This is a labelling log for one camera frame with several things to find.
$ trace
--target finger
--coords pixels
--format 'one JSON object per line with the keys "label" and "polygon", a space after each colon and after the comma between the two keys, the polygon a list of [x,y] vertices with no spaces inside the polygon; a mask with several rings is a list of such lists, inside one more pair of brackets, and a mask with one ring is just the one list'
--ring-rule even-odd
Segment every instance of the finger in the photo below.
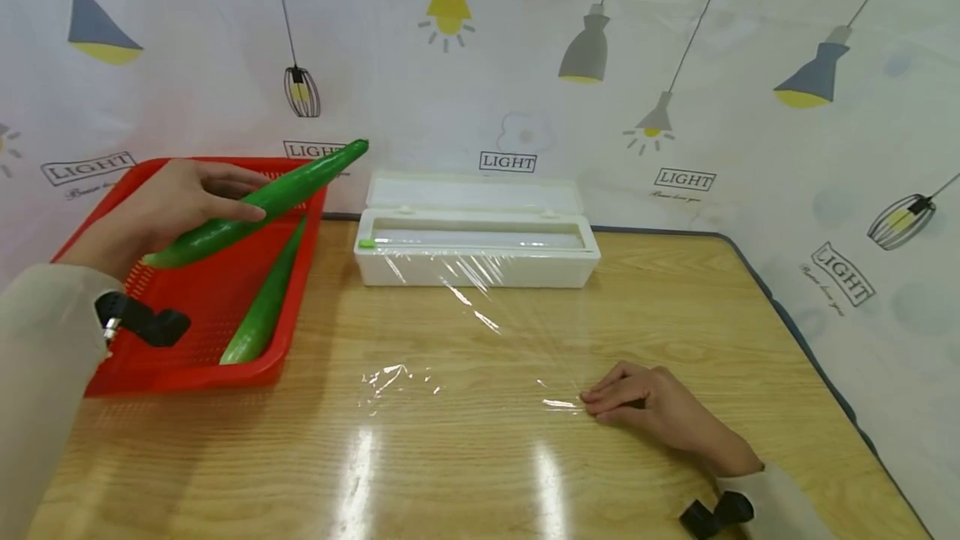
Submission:
{"label": "finger", "polygon": [[208,194],[207,217],[211,219],[232,219],[234,222],[259,222],[267,216],[267,212],[258,206],[246,204],[239,200],[214,197]]}
{"label": "finger", "polygon": [[229,162],[194,161],[197,173],[203,180],[230,180],[250,184],[255,188],[266,186],[270,178],[263,173],[252,172],[251,169],[230,165]]}
{"label": "finger", "polygon": [[597,420],[606,426],[625,426],[637,430],[647,430],[650,425],[650,412],[633,407],[617,407],[597,415]]}
{"label": "finger", "polygon": [[211,180],[203,184],[203,190],[216,194],[217,197],[244,198],[247,194],[258,190],[258,187],[246,182],[234,182],[233,180]]}
{"label": "finger", "polygon": [[602,380],[593,384],[593,387],[583,393],[582,399],[585,401],[596,400],[598,398],[598,393],[603,388],[610,386],[611,383],[620,380],[620,378],[625,378],[633,372],[643,372],[647,369],[643,365],[637,365],[636,363],[621,361],[617,365],[613,366],[613,369],[610,370],[610,373],[602,377]]}
{"label": "finger", "polygon": [[630,376],[600,390],[596,400],[587,403],[587,413],[596,415],[620,407],[624,403],[646,399],[649,394],[643,376]]}

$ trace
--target pendant lamp illustration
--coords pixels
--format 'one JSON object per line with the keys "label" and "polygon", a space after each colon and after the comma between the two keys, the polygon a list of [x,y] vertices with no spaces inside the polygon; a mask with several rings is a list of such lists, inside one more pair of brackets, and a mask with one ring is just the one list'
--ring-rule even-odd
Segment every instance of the pendant lamp illustration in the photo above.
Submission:
{"label": "pendant lamp illustration", "polygon": [[883,250],[900,248],[910,241],[910,238],[920,234],[930,223],[930,219],[937,211],[933,199],[958,179],[960,179],[960,172],[929,197],[923,194],[911,194],[909,197],[897,200],[878,214],[870,229],[867,230],[867,236]]}
{"label": "pendant lamp illustration", "polygon": [[838,61],[850,50],[847,40],[853,33],[853,22],[857,21],[867,3],[870,3],[870,0],[864,0],[860,4],[857,13],[853,14],[846,26],[835,27],[827,39],[820,42],[813,60],[774,88],[779,102],[794,109],[811,109],[833,103],[833,85]]}
{"label": "pendant lamp illustration", "polygon": [[10,128],[6,125],[0,123],[0,173],[4,174],[5,178],[13,178],[13,172],[11,172],[10,167],[3,162],[3,157],[10,155],[13,159],[20,159],[20,152],[10,146],[10,142],[17,140],[20,137],[20,132],[12,132]]}
{"label": "pendant lamp illustration", "polygon": [[280,0],[283,8],[283,21],[287,26],[287,40],[290,42],[290,58],[294,66],[287,67],[283,73],[283,91],[287,103],[297,117],[320,117],[320,92],[314,83],[312,75],[305,68],[297,65],[297,52],[294,49],[294,35],[290,30],[290,14],[287,12],[287,1]]}
{"label": "pendant lamp illustration", "polygon": [[432,17],[433,21],[427,20],[417,24],[418,28],[431,29],[430,37],[426,43],[434,43],[437,36],[443,34],[442,42],[443,52],[450,52],[450,39],[456,38],[460,48],[466,47],[467,43],[463,41],[461,30],[475,33],[476,28],[469,26],[465,21],[473,18],[470,15],[470,8],[467,6],[467,0],[430,0],[430,5],[426,8],[426,15]]}
{"label": "pendant lamp illustration", "polygon": [[66,40],[81,53],[108,65],[126,65],[143,52],[143,47],[125,34],[96,0],[73,0]]}
{"label": "pendant lamp illustration", "polygon": [[661,135],[666,138],[666,140],[674,140],[675,136],[669,132],[673,131],[673,126],[670,124],[670,116],[666,112],[666,108],[670,104],[670,98],[673,98],[673,87],[677,84],[677,78],[680,77],[680,71],[683,68],[683,61],[687,60],[687,55],[690,53],[690,47],[693,46],[693,40],[696,38],[698,31],[700,31],[700,24],[703,22],[703,17],[707,15],[707,10],[710,8],[710,2],[712,0],[707,0],[707,3],[703,5],[703,10],[700,12],[700,18],[697,20],[696,26],[693,28],[693,34],[690,34],[690,39],[687,41],[687,47],[683,49],[683,54],[680,57],[680,62],[677,63],[677,70],[673,73],[673,79],[670,80],[670,87],[665,91],[661,92],[661,97],[657,100],[657,106],[655,106],[651,112],[649,112],[643,119],[640,119],[640,123],[636,126],[633,126],[633,129],[624,130],[624,136],[633,136],[630,143],[627,144],[627,149],[633,148],[634,144],[638,142],[643,142],[640,144],[640,148],[637,151],[639,156],[643,156],[644,151],[647,149],[647,141],[652,141],[654,143],[654,149],[659,151],[661,149],[661,141],[659,137]]}
{"label": "pendant lamp illustration", "polygon": [[604,28],[610,17],[604,15],[603,3],[590,5],[583,16],[583,30],[577,34],[560,62],[561,79],[578,84],[599,84],[607,71],[607,35]]}

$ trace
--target box lid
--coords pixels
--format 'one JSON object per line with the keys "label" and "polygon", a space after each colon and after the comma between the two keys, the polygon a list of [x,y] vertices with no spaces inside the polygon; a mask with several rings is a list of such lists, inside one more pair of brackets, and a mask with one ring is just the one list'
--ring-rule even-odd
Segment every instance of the box lid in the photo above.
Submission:
{"label": "box lid", "polygon": [[373,209],[583,214],[575,182],[532,177],[375,172],[367,192]]}

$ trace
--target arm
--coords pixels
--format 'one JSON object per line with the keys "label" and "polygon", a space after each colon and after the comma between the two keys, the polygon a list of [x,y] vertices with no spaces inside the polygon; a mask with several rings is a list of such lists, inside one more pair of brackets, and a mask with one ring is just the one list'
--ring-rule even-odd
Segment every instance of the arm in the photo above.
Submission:
{"label": "arm", "polygon": [[[800,486],[776,464],[762,462],[665,368],[620,362],[581,399],[601,423],[636,428],[700,457],[721,493],[738,492],[752,504],[753,520],[743,525],[751,540],[833,540]],[[628,406],[638,401],[642,408]]]}
{"label": "arm", "polygon": [[209,218],[258,220],[239,197],[268,180],[218,162],[171,161],[54,264],[0,293],[0,538],[26,535],[83,390],[107,356],[94,303],[133,264]]}

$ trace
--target red tray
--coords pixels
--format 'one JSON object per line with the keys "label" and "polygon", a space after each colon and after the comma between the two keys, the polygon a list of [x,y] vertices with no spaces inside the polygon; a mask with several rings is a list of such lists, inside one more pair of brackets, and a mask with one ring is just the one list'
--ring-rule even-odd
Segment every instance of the red tray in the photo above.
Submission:
{"label": "red tray", "polygon": [[[168,159],[141,162],[128,170],[109,194],[74,232],[56,260],[91,223],[108,213],[150,178]],[[306,161],[274,158],[204,157],[198,161],[233,163],[270,178],[289,172]],[[122,330],[110,344],[112,356],[100,365],[87,387],[87,396],[119,393],[174,393],[203,388],[256,387],[275,383],[283,369],[297,325],[299,304],[313,261],[320,229],[324,187],[296,209],[273,219],[253,235],[229,248],[177,269],[156,269],[138,263],[127,277],[127,294],[149,305],[190,317],[189,331],[171,348],[153,348]],[[247,314],[267,272],[306,214],[306,228],[297,250],[277,329],[267,350],[257,361],[221,365],[220,356]]]}

